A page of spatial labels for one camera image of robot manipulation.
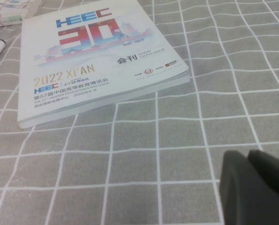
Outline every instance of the black object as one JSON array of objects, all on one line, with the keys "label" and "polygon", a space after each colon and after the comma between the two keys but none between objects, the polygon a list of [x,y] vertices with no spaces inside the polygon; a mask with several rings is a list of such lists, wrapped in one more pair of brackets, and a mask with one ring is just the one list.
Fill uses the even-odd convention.
[{"label": "black object", "polygon": [[279,159],[259,150],[227,151],[220,197],[225,225],[279,225]]}]

